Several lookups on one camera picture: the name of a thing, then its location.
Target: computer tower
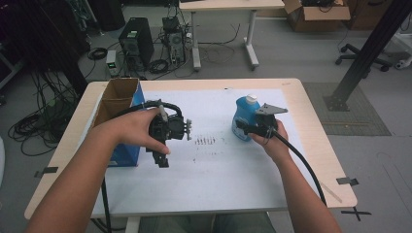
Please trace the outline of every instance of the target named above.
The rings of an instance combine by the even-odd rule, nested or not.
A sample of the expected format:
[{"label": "computer tower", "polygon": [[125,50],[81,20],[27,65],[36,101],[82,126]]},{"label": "computer tower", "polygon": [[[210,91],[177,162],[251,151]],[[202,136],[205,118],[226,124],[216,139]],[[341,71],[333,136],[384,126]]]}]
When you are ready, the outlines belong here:
[{"label": "computer tower", "polygon": [[170,62],[176,65],[178,65],[181,62],[185,62],[185,37],[182,29],[179,29],[173,33],[167,33],[166,38]]},{"label": "computer tower", "polygon": [[125,25],[123,11],[119,0],[87,0],[100,28],[114,31]]},{"label": "computer tower", "polygon": [[119,42],[126,58],[137,58],[137,62],[149,67],[155,47],[147,18],[131,17],[119,36]]},{"label": "computer tower", "polygon": [[185,62],[185,35],[178,18],[164,17],[162,22],[165,35],[164,44],[167,47],[170,62],[175,65]]}]

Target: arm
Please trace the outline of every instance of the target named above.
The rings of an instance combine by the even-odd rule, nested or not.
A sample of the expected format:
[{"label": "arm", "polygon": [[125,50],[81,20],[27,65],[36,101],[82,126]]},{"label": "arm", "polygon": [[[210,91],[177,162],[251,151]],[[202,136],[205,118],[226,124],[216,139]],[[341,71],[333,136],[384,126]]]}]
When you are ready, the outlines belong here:
[{"label": "arm", "polygon": [[118,143],[170,153],[148,134],[150,122],[158,113],[158,109],[130,113],[92,128],[37,207],[26,232],[85,232]]},{"label": "arm", "polygon": [[[280,120],[278,125],[278,133],[288,139]],[[333,215],[294,164],[289,148],[275,137],[267,144],[259,135],[251,134],[251,137],[263,146],[279,168],[295,232],[341,232]]]}]

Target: table leg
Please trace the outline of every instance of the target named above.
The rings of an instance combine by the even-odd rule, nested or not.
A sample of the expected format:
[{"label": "table leg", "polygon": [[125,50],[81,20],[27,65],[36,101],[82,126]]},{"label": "table leg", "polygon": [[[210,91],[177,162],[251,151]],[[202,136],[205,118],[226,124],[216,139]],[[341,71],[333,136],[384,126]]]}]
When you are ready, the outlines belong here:
[{"label": "table leg", "polygon": [[136,233],[139,232],[140,217],[131,216],[127,219],[126,230],[124,233]]},{"label": "table leg", "polygon": [[191,48],[191,54],[193,57],[193,69],[195,71],[199,71],[202,66],[200,64],[199,45],[197,44],[195,14],[196,12],[191,12],[191,37],[193,39],[193,46]]},{"label": "table leg", "polygon": [[255,70],[255,68],[258,67],[258,58],[255,54],[254,47],[252,46],[252,37],[254,35],[256,16],[257,10],[252,10],[251,17],[249,19],[248,38],[245,38],[246,50],[248,52],[249,58],[251,58],[252,70]]}]

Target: chair leg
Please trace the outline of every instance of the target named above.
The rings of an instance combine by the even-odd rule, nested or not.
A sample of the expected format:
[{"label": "chair leg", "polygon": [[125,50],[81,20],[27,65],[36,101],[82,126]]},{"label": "chair leg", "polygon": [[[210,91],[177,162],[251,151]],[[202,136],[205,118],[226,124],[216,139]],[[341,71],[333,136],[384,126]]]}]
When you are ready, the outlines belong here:
[{"label": "chair leg", "polygon": [[[360,53],[360,50],[352,46],[351,44],[346,44],[344,47],[340,49],[341,52],[345,52],[347,50],[350,50],[354,54],[340,55],[339,58],[337,58],[337,60],[335,61],[336,65],[340,65],[342,63],[342,60],[356,59],[358,57],[358,54]],[[391,62],[380,59],[380,58],[376,58],[373,62],[379,65],[382,65],[380,69],[382,72],[387,72],[389,68],[393,66]]]}]

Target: right hand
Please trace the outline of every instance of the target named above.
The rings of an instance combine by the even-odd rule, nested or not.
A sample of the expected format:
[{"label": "right hand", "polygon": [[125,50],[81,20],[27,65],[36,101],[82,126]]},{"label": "right hand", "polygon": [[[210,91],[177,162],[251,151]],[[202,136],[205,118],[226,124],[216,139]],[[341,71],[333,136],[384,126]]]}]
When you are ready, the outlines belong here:
[{"label": "right hand", "polygon": [[[279,119],[276,120],[278,123],[278,133],[287,140],[288,133],[286,132],[284,124]],[[280,165],[283,161],[292,160],[292,157],[289,154],[288,146],[286,146],[278,138],[272,137],[271,139],[266,139],[253,133],[249,134],[249,136],[264,148],[266,153],[277,165]]]},{"label": "right hand", "polygon": [[136,145],[169,154],[170,149],[149,135],[149,125],[160,113],[159,108],[146,111],[136,111],[113,118],[96,127],[109,127],[109,132],[115,137],[116,143]]}]

